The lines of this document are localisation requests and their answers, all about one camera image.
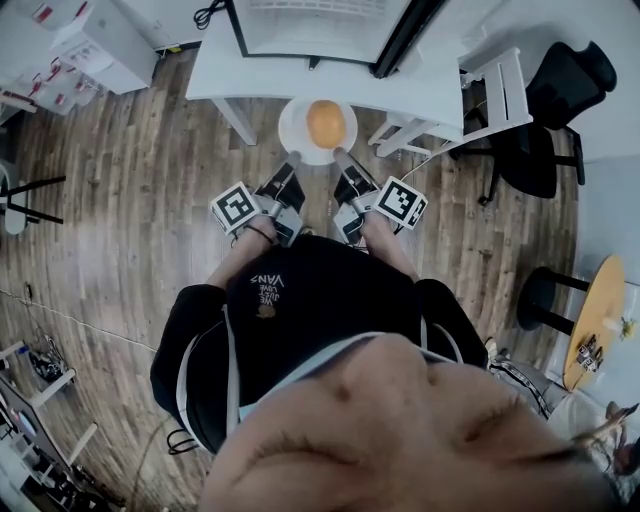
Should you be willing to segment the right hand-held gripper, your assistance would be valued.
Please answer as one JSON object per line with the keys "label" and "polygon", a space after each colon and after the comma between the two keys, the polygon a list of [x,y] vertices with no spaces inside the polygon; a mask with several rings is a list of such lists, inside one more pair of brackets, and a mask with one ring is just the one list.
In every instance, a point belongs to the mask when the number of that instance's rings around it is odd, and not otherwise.
{"label": "right hand-held gripper", "polygon": [[416,227],[428,205],[422,193],[395,177],[380,187],[344,148],[336,148],[333,157],[342,173],[334,192],[339,205],[334,224],[345,244],[360,242],[364,217],[371,211],[395,223],[395,234]]}

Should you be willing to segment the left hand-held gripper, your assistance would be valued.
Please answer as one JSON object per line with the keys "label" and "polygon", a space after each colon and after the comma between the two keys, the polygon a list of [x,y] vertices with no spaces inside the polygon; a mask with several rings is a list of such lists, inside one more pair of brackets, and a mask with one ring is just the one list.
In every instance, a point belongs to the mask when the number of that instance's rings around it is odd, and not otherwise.
{"label": "left hand-held gripper", "polygon": [[255,192],[238,182],[214,198],[210,209],[225,235],[239,235],[256,216],[269,218],[277,242],[290,247],[303,228],[300,217],[306,196],[295,177],[301,154],[293,151],[280,164],[273,179]]}

